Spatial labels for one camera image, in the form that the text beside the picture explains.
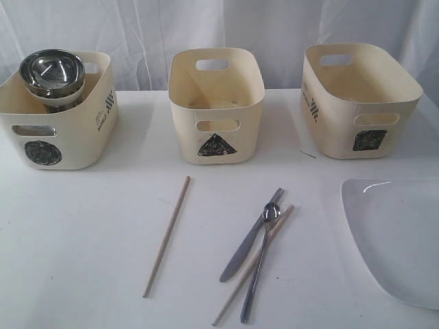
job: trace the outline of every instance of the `white backdrop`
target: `white backdrop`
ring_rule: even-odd
[[[117,89],[167,88],[172,57],[253,52],[266,88],[298,88],[316,43],[383,47],[439,105],[439,0],[0,0],[0,82],[44,48],[111,55]]]

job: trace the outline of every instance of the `white tablecloth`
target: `white tablecloth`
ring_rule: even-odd
[[[195,166],[178,152],[167,92],[117,97],[115,131],[87,169],[28,169],[0,132],[0,328],[210,328],[242,271],[224,284],[220,274],[278,187],[282,207],[297,209],[268,250],[253,328],[438,327],[439,312],[404,305],[375,282],[340,199],[348,178],[439,176],[439,110],[427,98],[391,156],[341,161],[318,153],[299,90],[268,90],[253,158]],[[186,175],[193,181],[145,300]],[[243,328],[245,290],[220,326]]]

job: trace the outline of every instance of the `white square plate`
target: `white square plate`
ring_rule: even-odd
[[[439,309],[439,179],[347,180],[342,201],[383,289],[407,304]]]

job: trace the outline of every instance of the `wooden chopstick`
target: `wooden chopstick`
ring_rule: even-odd
[[[169,221],[169,224],[167,226],[166,233],[165,233],[165,236],[163,237],[162,244],[160,246],[160,250],[158,251],[156,261],[154,263],[154,266],[152,267],[150,279],[148,280],[148,284],[146,286],[145,293],[143,294],[143,298],[148,298],[148,295],[150,294],[152,284],[154,283],[154,279],[156,277],[158,268],[160,267],[160,263],[162,261],[163,254],[165,253],[167,243],[168,243],[169,238],[171,236],[172,229],[174,228],[174,225],[176,223],[178,212],[180,211],[180,208],[181,208],[181,205],[183,203],[183,199],[185,198],[186,191],[187,191],[187,188],[189,186],[190,181],[191,181],[191,178],[189,176],[187,176],[185,183],[183,184],[183,188],[181,190],[180,197],[178,197],[177,204],[174,208],[174,212],[172,213],[171,220]]]
[[[294,209],[294,206],[292,204],[290,204],[288,206],[287,210],[283,213],[282,217],[278,220],[276,225],[272,228],[272,230],[270,231],[270,233],[268,235],[268,244],[270,244],[272,242],[272,240],[274,239],[276,234],[282,228],[282,225],[285,223],[285,221],[288,219],[288,217],[293,212],[293,209]],[[220,322],[220,320],[223,317],[224,313],[227,311],[227,309],[230,306],[230,304],[232,304],[232,301],[234,300],[234,298],[238,294],[239,290],[244,285],[244,283],[246,283],[246,280],[248,279],[250,274],[253,272],[254,267],[256,266],[256,263],[258,261],[258,257],[259,257],[260,253],[261,253],[261,250],[259,250],[259,252],[256,255],[254,255],[252,261],[247,266],[246,271],[244,272],[244,274],[242,275],[241,279],[239,280],[237,286],[235,287],[235,290],[233,290],[233,292],[230,294],[230,296],[228,296],[228,299],[226,300],[226,303],[222,307],[221,311],[218,313],[218,316],[216,317],[215,321],[212,323],[212,326],[218,325],[218,323]]]

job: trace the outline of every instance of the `cream plastic bin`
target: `cream plastic bin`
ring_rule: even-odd
[[[197,69],[226,60],[226,69]],[[174,56],[172,117],[183,157],[193,164],[237,163],[256,148],[265,89],[254,56],[243,49],[193,49]]]
[[[319,150],[332,158],[388,155],[422,94],[376,46],[316,45],[305,52],[302,114]]]
[[[0,86],[0,124],[21,160],[36,169],[81,169],[102,153],[119,108],[111,59],[105,53],[75,52],[97,66],[87,73],[83,102],[64,112],[47,114],[26,89],[19,72]]]

